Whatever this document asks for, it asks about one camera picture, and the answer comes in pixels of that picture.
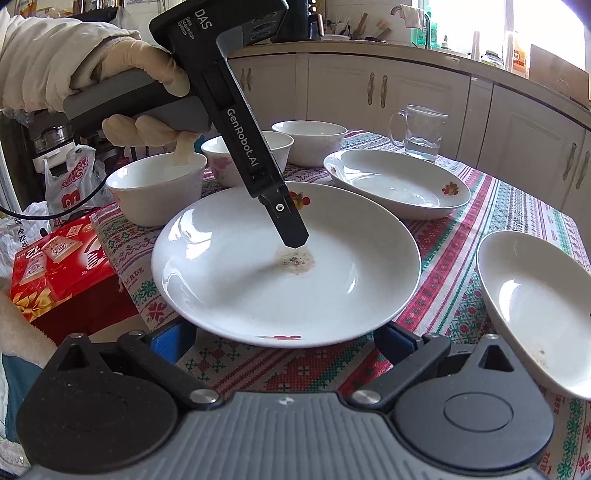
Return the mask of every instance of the white bowl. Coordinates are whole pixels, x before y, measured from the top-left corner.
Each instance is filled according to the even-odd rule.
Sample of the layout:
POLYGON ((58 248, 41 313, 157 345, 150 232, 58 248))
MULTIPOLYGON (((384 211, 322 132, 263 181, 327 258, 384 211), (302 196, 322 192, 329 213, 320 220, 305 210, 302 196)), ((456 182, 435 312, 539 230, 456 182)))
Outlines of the white bowl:
POLYGON ((141 226, 162 226, 201 198, 207 159, 194 153, 186 165, 173 165, 173 154, 142 158, 121 167, 106 185, 121 213, 141 226))
POLYGON ((433 220, 466 205, 468 187, 431 162, 382 150, 344 150, 324 167, 335 184, 379 203, 399 218, 433 220))
POLYGON ((347 133, 347 129, 340 125, 310 120, 280 122, 271 128, 294 138, 289 161, 308 168, 322 167, 324 158, 340 149, 347 133))
MULTIPOLYGON (((271 153, 273 153, 277 166, 283 173, 294 139, 279 132, 263 132, 263 135, 271 149, 271 153)), ((209 167, 212 169, 213 176, 216 177, 220 184, 225 187, 244 186, 242 177, 238 173, 238 169, 222 137, 206 141, 201 146, 201 150, 209 160, 209 167)))
POLYGON ((562 250, 520 232, 478 247, 486 309, 543 387, 591 400, 591 276, 562 250))

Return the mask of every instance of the red gift box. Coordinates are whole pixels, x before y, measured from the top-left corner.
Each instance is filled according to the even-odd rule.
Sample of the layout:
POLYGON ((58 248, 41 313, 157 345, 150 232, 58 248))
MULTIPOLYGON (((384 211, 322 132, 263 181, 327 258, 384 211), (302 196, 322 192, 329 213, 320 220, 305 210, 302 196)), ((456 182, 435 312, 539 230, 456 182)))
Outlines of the red gift box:
POLYGON ((17 253, 10 298, 58 345, 70 333, 91 335, 138 313, 87 216, 17 253))

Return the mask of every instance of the tablecloth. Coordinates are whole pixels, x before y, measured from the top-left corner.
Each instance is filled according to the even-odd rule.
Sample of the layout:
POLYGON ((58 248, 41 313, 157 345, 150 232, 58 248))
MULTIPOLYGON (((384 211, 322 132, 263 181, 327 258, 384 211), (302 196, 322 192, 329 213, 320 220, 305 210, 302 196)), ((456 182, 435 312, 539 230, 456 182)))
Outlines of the tablecloth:
MULTIPOLYGON (((395 150, 386 138, 360 131, 349 132, 342 146, 395 150)), ((462 163, 443 157, 436 163, 467 184, 472 200, 443 219, 404 222, 418 243, 422 275, 418 293, 397 318, 399 324, 418 335, 438 332, 462 343, 475 343, 493 331, 476 269, 476 249, 490 232, 515 230, 541 237, 591 271, 572 219, 462 163)), ((330 182, 323 169, 291 165, 285 178, 330 182)), ((203 194, 220 189, 206 173, 203 194)), ((150 270, 160 229, 129 223, 116 205, 99 210, 92 221, 148 327, 155 329, 176 316, 159 295, 150 270)), ((347 395, 390 368, 371 335, 324 348, 282 350, 244 345, 201 330, 179 366, 226 396, 236 390, 339 390, 347 395)), ((591 471, 591 403, 541 390, 554 411, 556 430, 540 468, 552 479, 580 478, 591 471)))

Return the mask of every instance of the pink floral bowl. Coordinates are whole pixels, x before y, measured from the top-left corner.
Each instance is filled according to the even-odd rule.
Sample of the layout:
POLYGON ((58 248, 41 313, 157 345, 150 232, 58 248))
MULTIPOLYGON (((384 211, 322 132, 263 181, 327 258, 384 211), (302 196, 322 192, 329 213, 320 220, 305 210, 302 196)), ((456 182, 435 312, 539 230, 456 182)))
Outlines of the pink floral bowl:
MULTIPOLYGON (((283 173, 294 139, 279 132, 263 132, 263 135, 271 149, 271 153, 275 157, 277 166, 283 173)), ((212 169, 213 176, 216 177, 220 184, 225 187, 244 186, 242 177, 238 173, 238 169, 234 165, 232 156, 229 154, 222 137, 208 140, 202 145, 201 150, 207 157, 207 163, 212 169)))

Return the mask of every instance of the sleeve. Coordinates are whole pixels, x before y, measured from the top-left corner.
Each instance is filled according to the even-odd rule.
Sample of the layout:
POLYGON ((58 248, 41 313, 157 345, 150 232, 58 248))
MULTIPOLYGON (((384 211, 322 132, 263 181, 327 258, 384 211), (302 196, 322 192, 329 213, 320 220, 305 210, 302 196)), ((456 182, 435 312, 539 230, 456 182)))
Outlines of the sleeve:
MULTIPOLYGON (((117 38, 139 34, 101 22, 65 18, 9 17, 0 11, 0 104, 28 112, 53 108, 63 111, 64 99, 74 90, 71 79, 84 64, 91 72, 101 60, 101 49, 117 38)), ((90 74, 77 87, 90 84, 90 74)))

